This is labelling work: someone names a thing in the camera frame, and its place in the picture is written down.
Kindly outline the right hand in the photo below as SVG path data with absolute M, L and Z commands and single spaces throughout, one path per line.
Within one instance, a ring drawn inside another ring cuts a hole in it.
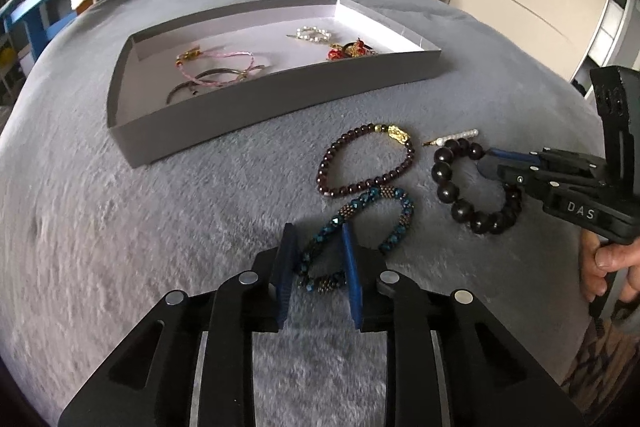
M 597 234 L 580 232 L 579 277 L 580 290 L 588 303 L 602 297 L 608 289 L 605 277 L 608 273 L 627 269 L 627 276 L 618 300 L 636 303 L 639 300 L 640 244 L 635 239 L 629 245 L 608 244 L 603 246 Z

